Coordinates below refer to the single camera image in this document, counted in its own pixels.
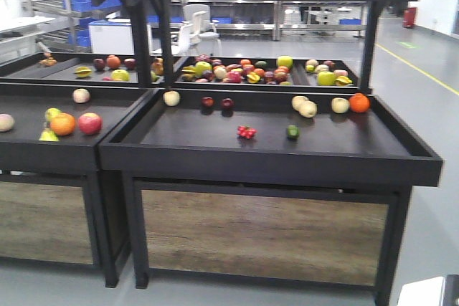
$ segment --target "white chair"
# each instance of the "white chair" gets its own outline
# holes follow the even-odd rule
[[[217,27],[215,23],[218,21],[210,20],[210,6],[205,4],[188,4],[184,8],[184,18],[186,21],[196,23],[196,26],[200,26],[200,33],[198,38],[202,41],[212,41],[212,53],[214,52],[215,42],[219,47],[219,56],[222,55],[222,41],[220,41],[220,35],[217,33]]]
[[[177,45],[171,45],[172,55],[185,55],[191,46],[191,31],[193,24],[184,24],[180,27]],[[153,55],[161,55],[162,49],[156,49],[151,52]]]

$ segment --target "red fire extinguisher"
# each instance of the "red fire extinguisher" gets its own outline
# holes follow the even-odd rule
[[[416,8],[409,7],[404,11],[403,14],[403,27],[413,28],[415,26]]]

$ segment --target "grey floor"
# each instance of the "grey floor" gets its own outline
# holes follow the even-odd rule
[[[223,41],[222,56],[341,59],[360,70],[363,42],[355,33]],[[205,52],[210,47],[203,46]],[[380,20],[372,72],[374,94],[444,159],[438,188],[415,187],[395,276],[391,306],[403,284],[459,274],[459,41],[420,29],[403,29],[401,19]],[[103,286],[99,272],[4,264],[0,267],[0,305],[373,305],[367,292],[309,287],[287,290],[226,285],[192,278],[153,279],[136,290],[131,259],[115,289]]]

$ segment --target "yellow floor line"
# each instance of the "yellow floor line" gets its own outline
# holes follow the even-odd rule
[[[422,73],[423,75],[425,75],[426,77],[429,77],[431,80],[433,80],[434,82],[436,82],[437,84],[443,86],[446,90],[449,90],[451,91],[452,93],[455,93],[456,95],[459,96],[459,91],[455,90],[454,88],[452,88],[451,86],[449,86],[448,84],[445,84],[444,82],[442,82],[441,80],[437,79],[436,77],[434,77],[433,75],[431,75],[430,73],[424,71],[424,70],[421,70],[419,67],[417,66],[414,66],[411,62],[408,62],[407,60],[403,59],[402,57],[400,57],[399,55],[395,54],[394,52],[391,52],[390,50],[388,50],[386,47],[383,47],[382,45],[376,43],[375,44],[378,48],[381,48],[382,50],[384,50],[386,53],[392,55],[393,57],[396,57],[398,60],[400,60],[401,62],[404,62],[405,64],[407,64],[408,66],[410,66],[411,68],[417,70],[418,72]]]

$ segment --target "white box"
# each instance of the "white box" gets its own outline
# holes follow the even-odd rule
[[[92,21],[88,25],[93,54],[134,55],[131,23]]]

